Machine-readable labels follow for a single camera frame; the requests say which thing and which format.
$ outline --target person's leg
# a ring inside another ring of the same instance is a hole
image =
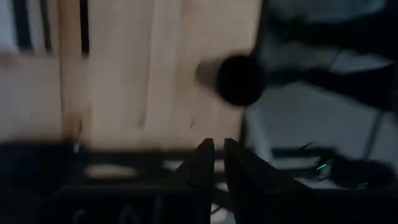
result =
[[[392,110],[394,72],[395,65],[390,65],[346,75],[317,68],[307,71],[285,70],[274,72],[272,75],[286,79],[285,83],[301,81],[347,96],[362,104],[390,111]]]
[[[395,5],[390,5],[377,14],[339,23],[284,22],[271,12],[269,25],[282,40],[336,46],[364,54],[371,52],[395,60],[398,55],[398,42],[393,30],[398,24],[398,11],[395,10]]]

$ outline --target green led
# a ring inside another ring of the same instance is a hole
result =
[[[320,170],[320,169],[324,168],[324,167],[327,166],[327,165],[328,165],[328,164],[322,165],[322,166],[318,167],[317,170]]]

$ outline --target wooden surface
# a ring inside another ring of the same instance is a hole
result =
[[[78,1],[62,1],[69,4],[63,15],[76,19]],[[80,127],[83,140],[98,150],[195,148],[206,137],[218,145],[223,138],[237,139],[242,110],[202,88],[195,71],[202,60],[252,47],[259,5],[260,0],[90,1],[86,61],[77,54],[80,43],[73,43],[79,31],[61,31],[71,35],[61,37],[71,44],[61,43],[66,124]],[[76,26],[75,19],[61,24]]]
[[[58,59],[0,55],[0,141],[60,139]]]

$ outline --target green light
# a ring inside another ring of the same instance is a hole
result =
[[[324,167],[327,166],[327,165],[328,165],[328,164],[322,165],[322,166],[318,167],[317,170],[320,170],[320,169],[324,168]]]

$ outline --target black ball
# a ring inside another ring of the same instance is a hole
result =
[[[227,58],[216,78],[217,93],[235,106],[250,106],[255,103],[266,88],[266,76],[257,62],[247,56]]]

